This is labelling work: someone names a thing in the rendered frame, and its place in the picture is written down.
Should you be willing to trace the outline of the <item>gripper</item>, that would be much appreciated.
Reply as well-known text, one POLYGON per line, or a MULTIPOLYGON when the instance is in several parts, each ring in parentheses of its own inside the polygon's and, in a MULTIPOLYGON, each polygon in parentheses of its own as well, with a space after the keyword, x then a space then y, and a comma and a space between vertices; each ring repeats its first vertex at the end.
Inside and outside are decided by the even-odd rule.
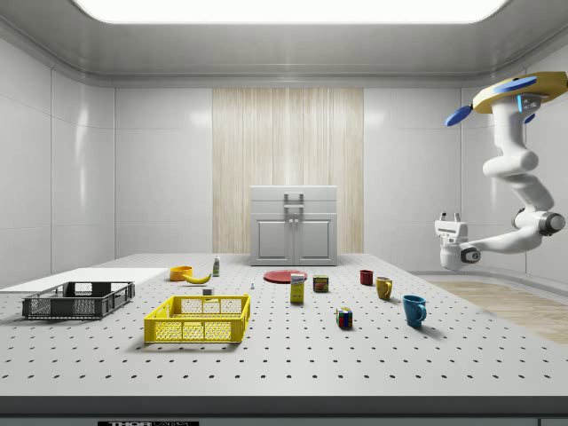
POLYGON ((441 246, 460 244, 468 241, 468 226, 461 221, 458 213, 454 213, 454 219, 446 218, 446 213, 440 214, 439 220, 434 223, 436 235, 440 239, 441 246))

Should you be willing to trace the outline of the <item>blue mug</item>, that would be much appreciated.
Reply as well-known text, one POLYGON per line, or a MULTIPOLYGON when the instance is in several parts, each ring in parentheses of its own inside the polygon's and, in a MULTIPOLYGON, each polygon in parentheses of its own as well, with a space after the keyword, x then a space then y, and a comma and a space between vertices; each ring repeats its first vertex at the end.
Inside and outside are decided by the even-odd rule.
POLYGON ((420 296, 406 295, 403 297, 403 307, 407 325, 418 328, 427 317, 426 301, 420 296))

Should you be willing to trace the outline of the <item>white cabinet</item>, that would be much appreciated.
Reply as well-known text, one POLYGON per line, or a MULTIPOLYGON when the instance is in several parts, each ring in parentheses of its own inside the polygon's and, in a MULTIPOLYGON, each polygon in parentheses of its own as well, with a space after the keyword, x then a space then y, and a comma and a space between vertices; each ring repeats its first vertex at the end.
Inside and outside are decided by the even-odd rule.
POLYGON ((335 265, 335 185, 250 187, 252 265, 335 265))

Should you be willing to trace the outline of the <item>yellow and white box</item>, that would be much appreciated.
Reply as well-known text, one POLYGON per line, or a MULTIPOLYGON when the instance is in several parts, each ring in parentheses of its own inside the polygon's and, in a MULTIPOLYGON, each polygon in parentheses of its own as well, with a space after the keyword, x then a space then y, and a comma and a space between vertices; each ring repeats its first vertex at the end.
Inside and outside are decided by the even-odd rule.
POLYGON ((302 304, 304 302, 304 283, 306 274, 304 272, 293 272, 290 274, 290 302, 302 304))

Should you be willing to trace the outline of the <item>red plate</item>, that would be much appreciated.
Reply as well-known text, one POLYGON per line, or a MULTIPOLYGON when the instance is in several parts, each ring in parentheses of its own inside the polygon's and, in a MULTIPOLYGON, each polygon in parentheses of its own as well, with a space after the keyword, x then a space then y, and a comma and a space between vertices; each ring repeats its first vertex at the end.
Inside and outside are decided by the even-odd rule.
POLYGON ((273 270, 264 274, 264 280, 276 284, 290 284, 292 275, 301 275, 307 279, 307 273, 298 270, 273 270))

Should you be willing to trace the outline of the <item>yellow basket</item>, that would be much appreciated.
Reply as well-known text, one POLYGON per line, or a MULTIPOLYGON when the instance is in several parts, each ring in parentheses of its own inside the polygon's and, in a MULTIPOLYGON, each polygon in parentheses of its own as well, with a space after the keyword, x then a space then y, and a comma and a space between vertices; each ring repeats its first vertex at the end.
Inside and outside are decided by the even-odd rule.
POLYGON ((144 318, 147 343, 239 343, 250 296, 172 296, 144 318))

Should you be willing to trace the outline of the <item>dark grey basket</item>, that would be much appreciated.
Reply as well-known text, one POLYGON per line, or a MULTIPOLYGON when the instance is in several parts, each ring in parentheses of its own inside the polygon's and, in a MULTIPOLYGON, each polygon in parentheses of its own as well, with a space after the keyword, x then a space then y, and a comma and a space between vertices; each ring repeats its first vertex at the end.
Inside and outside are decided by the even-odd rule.
POLYGON ((28 320, 98 320, 134 295, 133 281, 68 281, 24 297, 22 315, 28 320))

